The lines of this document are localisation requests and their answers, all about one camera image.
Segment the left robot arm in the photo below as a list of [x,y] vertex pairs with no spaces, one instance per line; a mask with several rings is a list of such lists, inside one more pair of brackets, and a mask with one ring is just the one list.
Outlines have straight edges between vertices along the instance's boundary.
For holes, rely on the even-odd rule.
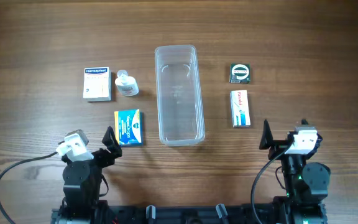
[[78,129],[68,133],[56,148],[56,152],[67,164],[63,170],[63,192],[60,208],[52,211],[51,223],[105,224],[118,223],[117,215],[101,197],[101,184],[107,180],[102,174],[105,167],[114,165],[122,156],[122,149],[108,127],[102,143],[106,146],[90,152],[85,133]]

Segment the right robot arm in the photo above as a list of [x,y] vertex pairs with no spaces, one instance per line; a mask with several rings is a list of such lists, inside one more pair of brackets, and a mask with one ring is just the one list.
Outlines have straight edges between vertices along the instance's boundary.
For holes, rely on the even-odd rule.
[[284,140],[274,140],[269,122],[264,121],[260,150],[269,150],[268,163],[257,174],[251,193],[252,214],[257,223],[263,220],[257,214],[254,202],[256,183],[264,170],[273,162],[281,162],[285,196],[275,196],[267,223],[327,224],[323,200],[328,196],[331,170],[319,162],[310,162],[323,138],[307,120],[287,134]]

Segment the white Panadol box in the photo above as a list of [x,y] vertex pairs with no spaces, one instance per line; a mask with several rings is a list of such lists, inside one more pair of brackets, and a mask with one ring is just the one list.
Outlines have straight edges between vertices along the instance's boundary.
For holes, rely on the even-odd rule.
[[232,125],[235,128],[243,128],[251,125],[248,94],[246,90],[234,90],[230,92]]

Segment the blue yellow VapoDrops box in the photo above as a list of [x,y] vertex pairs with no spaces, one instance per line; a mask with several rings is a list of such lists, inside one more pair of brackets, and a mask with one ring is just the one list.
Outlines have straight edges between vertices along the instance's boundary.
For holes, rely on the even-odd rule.
[[122,147],[142,145],[140,109],[114,112],[115,138]]

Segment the clear plastic container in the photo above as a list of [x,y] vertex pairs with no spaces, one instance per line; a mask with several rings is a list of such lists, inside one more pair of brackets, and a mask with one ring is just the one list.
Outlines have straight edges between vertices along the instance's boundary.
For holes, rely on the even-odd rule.
[[196,48],[157,47],[155,73],[161,143],[182,147],[202,142],[205,124]]

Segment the small white sanitizer bottle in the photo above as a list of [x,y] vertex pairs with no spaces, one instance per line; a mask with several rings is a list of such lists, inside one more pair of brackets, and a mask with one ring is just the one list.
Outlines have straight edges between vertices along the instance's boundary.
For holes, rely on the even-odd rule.
[[114,82],[120,94],[124,96],[134,96],[139,93],[139,87],[135,78],[129,76],[127,70],[119,70]]

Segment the white Hansaplast plaster box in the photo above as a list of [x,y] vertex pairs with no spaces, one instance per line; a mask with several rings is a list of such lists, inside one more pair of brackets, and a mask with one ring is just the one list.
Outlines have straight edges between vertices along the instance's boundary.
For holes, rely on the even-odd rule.
[[111,100],[111,72],[109,67],[84,69],[83,98],[86,101]]

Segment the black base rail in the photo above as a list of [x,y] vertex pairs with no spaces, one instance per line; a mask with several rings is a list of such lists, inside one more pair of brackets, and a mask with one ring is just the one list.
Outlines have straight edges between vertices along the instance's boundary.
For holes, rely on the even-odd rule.
[[105,215],[97,213],[94,218],[68,215],[63,210],[53,210],[51,223],[299,223],[327,224],[324,207],[303,207],[284,211],[272,204],[258,204],[256,220],[250,205],[210,207],[135,207],[111,206]]

